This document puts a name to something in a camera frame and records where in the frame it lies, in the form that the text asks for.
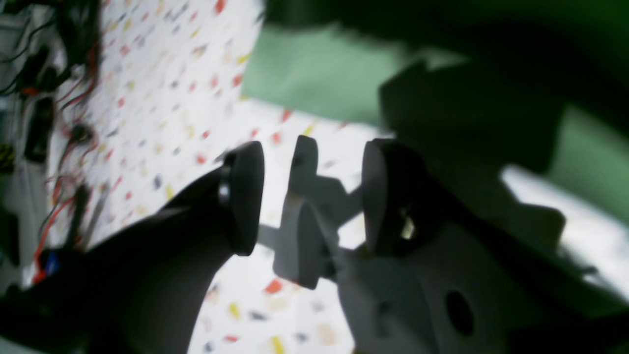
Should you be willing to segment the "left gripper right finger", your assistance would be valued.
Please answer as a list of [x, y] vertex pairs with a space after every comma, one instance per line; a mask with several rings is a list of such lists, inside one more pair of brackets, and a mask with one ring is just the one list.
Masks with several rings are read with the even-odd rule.
[[474, 215], [413, 150], [366, 143], [366, 242], [340, 299], [356, 354], [626, 354], [628, 306]]

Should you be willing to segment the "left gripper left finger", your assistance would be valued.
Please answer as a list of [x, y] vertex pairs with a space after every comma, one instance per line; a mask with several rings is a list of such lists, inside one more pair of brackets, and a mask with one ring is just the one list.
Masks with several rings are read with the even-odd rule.
[[154, 215], [1, 299], [1, 338], [19, 352], [185, 354], [216, 272], [257, 242], [261, 143], [232, 150]]

